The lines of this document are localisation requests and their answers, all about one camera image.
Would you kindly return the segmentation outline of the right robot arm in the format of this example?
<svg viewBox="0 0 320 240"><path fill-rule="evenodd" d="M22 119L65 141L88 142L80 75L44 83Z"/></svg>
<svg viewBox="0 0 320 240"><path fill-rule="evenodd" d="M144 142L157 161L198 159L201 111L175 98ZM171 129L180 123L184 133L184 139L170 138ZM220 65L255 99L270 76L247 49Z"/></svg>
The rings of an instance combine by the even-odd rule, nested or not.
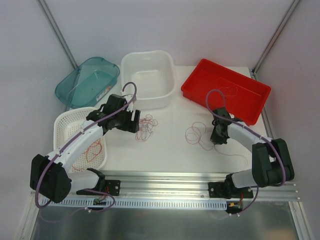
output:
<svg viewBox="0 0 320 240"><path fill-rule="evenodd" d="M211 198L252 198L251 188L280 187L295 177L287 143L272 139L250 129L244 122L231 117L225 107L213 111L214 128L210 136L216 145L235 140L251 153L251 168L230 173L222 182L208 183Z"/></svg>

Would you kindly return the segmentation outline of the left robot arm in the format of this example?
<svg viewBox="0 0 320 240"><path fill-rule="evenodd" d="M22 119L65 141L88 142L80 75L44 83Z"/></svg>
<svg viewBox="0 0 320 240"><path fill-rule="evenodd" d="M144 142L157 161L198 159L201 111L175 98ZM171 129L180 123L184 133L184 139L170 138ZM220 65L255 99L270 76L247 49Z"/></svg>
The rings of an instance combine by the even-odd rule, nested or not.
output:
<svg viewBox="0 0 320 240"><path fill-rule="evenodd" d="M81 172L70 172L73 164L96 140L116 128L137 133L140 110L133 109L136 97L132 94L112 94L105 104L91 111L82 126L66 142L45 156L37 154L31 161L29 186L36 195L51 202L62 202L69 193L95 195L105 189L105 175L88 167Z"/></svg>

